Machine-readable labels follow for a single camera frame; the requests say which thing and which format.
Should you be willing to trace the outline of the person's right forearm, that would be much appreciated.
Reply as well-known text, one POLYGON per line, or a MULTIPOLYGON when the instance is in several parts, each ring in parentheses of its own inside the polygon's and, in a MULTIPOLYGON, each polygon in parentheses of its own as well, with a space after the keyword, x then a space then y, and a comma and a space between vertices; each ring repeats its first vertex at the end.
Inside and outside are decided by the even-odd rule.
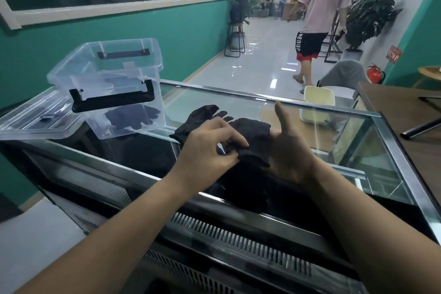
POLYGON ((314 157, 305 190, 369 294, 441 294, 441 246, 314 157))

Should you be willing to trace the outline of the black metal plant stand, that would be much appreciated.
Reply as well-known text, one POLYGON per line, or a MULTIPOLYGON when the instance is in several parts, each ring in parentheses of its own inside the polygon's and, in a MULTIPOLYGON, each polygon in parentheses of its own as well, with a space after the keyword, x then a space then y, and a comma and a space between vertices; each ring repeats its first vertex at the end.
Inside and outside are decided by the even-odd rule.
POLYGON ((227 37, 225 41, 223 55, 225 57, 239 58, 242 54, 246 53, 245 48, 245 33, 243 30, 243 22, 228 24, 227 37), (237 49, 231 46, 233 38, 237 37, 237 49))

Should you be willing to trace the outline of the glass display counter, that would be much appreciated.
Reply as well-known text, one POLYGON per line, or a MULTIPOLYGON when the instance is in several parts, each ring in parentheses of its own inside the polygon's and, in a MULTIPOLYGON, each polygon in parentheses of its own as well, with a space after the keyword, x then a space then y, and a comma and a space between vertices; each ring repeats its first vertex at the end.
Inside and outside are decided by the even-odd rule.
MULTIPOLYGON (((280 128, 280 101, 312 152, 381 206, 441 243, 441 207, 380 113, 160 82, 166 125, 100 140, 83 125, 61 140, 0 141, 0 153, 85 233, 168 173, 180 152, 169 136, 191 112, 217 105, 236 119, 280 128), (329 113, 327 125, 300 109, 329 113)), ((355 267, 300 187, 243 164, 168 220, 143 266, 213 294, 367 294, 355 267)))

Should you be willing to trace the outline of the red wall sign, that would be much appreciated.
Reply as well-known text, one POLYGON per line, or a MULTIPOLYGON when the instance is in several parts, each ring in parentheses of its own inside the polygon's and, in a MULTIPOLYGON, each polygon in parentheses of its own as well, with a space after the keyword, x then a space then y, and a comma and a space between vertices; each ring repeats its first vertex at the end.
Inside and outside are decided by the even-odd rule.
POLYGON ((400 57, 402 56, 402 53, 403 51, 401 49, 392 45, 386 55, 386 58, 390 63, 396 64, 400 59, 400 57))

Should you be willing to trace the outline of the red fire extinguisher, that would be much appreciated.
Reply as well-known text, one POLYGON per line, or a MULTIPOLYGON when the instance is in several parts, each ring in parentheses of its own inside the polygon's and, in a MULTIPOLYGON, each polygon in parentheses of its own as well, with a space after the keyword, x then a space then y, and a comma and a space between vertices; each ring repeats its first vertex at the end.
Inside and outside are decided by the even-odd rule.
POLYGON ((385 72, 375 64, 367 68, 367 77, 372 84, 381 85, 386 77, 385 72))

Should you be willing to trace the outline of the person's left forearm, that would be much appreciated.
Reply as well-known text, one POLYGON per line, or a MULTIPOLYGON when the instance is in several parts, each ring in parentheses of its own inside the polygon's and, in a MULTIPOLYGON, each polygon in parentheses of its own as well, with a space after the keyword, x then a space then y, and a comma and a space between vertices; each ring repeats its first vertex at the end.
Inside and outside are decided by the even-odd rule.
POLYGON ((169 174, 14 294, 117 294, 166 222, 208 186, 169 174))

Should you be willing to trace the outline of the clear plastic storage box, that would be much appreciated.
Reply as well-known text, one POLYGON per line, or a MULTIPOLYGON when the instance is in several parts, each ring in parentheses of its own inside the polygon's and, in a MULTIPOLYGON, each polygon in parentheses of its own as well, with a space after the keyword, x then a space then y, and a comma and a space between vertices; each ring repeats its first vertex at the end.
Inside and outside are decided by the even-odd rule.
POLYGON ((47 80, 72 98, 72 111, 85 119, 98 139, 106 140, 165 127, 162 70, 156 39, 95 41, 70 52, 47 74, 47 80), (137 103, 162 113, 140 130, 117 130, 104 116, 114 108, 137 103))

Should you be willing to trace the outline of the person's right hand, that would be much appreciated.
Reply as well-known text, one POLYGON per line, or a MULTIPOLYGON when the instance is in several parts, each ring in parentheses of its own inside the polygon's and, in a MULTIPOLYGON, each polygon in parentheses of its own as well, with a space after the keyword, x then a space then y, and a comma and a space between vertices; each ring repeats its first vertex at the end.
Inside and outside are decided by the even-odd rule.
POLYGON ((295 128, 294 134, 270 129, 268 172, 274 177, 306 186, 317 182, 315 169, 318 158, 295 128))

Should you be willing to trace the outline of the grey chair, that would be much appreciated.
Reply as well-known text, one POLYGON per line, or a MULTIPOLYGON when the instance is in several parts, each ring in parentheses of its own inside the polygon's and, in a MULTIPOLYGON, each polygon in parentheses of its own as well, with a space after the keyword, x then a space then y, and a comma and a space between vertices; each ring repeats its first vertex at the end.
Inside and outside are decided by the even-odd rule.
POLYGON ((359 83, 371 83, 365 67, 355 60, 342 60, 317 82, 317 87, 332 90, 334 96, 353 99, 359 83))

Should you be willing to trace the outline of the clear plastic box lid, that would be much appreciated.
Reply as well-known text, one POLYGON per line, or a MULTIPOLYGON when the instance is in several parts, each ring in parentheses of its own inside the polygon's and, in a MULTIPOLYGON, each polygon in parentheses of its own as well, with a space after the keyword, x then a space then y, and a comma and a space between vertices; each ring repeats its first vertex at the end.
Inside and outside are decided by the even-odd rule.
POLYGON ((0 141, 61 140, 85 122, 73 100, 51 87, 0 118, 0 141))

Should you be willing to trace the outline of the black metal bar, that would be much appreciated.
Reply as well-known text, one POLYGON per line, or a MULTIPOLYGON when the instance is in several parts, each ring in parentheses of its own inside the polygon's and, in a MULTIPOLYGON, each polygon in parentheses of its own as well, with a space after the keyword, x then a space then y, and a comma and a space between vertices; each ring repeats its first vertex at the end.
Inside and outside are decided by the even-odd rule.
MULTIPOLYGON (((431 100, 441 100, 441 96, 419 96, 418 99, 428 105, 435 105, 431 100)), ((420 124, 415 128, 402 132, 400 137, 408 141, 440 126, 441 116, 429 122, 420 124)))

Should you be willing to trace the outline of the black metal frame rack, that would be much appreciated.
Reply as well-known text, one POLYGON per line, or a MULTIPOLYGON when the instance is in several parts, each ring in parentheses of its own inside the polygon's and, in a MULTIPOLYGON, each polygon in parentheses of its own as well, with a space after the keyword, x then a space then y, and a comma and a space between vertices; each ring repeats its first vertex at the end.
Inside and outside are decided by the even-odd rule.
POLYGON ((337 63, 337 60, 331 60, 330 57, 332 54, 341 55, 343 51, 340 49, 338 45, 338 41, 344 36, 345 32, 339 30, 339 14, 336 13, 333 20, 333 27, 331 31, 328 33, 323 44, 326 46, 326 50, 324 51, 324 63, 337 63))

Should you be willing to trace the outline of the black fabric glove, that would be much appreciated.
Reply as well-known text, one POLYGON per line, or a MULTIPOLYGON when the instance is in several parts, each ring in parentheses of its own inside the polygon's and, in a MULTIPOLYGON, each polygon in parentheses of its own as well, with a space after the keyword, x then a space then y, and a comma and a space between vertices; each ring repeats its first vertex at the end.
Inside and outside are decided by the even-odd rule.
POLYGON ((194 110, 187 120, 179 126, 169 137, 177 141, 180 147, 183 147, 190 133, 199 128, 205 121, 215 117, 223 118, 226 122, 232 121, 234 118, 228 116, 227 111, 219 110, 217 105, 206 105, 194 110))
POLYGON ((152 125, 162 111, 137 103, 109 110, 104 116, 117 130, 132 128, 140 130, 143 126, 152 125))
POLYGON ((224 147, 226 154, 236 151, 241 163, 258 168, 270 167, 270 124, 240 118, 229 122, 229 125, 246 139, 249 146, 241 147, 232 141, 228 141, 224 147))

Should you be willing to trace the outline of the person's left hand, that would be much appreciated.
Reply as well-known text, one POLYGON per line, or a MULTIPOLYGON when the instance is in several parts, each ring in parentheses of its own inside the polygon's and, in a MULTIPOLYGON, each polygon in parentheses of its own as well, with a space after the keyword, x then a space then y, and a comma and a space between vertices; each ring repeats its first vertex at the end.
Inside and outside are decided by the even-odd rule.
POLYGON ((206 190, 239 162, 235 150, 227 155, 218 154, 218 145, 229 143, 249 147, 246 139, 224 119, 205 121, 190 133, 169 176, 189 196, 206 190))

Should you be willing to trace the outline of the dark wooden table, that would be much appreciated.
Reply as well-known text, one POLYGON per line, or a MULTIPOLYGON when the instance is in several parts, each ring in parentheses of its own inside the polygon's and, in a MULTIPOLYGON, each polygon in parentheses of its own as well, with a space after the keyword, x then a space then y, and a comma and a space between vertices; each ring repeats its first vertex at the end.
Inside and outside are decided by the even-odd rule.
POLYGON ((417 174, 441 206, 441 126, 411 140, 400 136, 441 118, 441 91, 359 83, 357 93, 367 110, 386 119, 417 174))

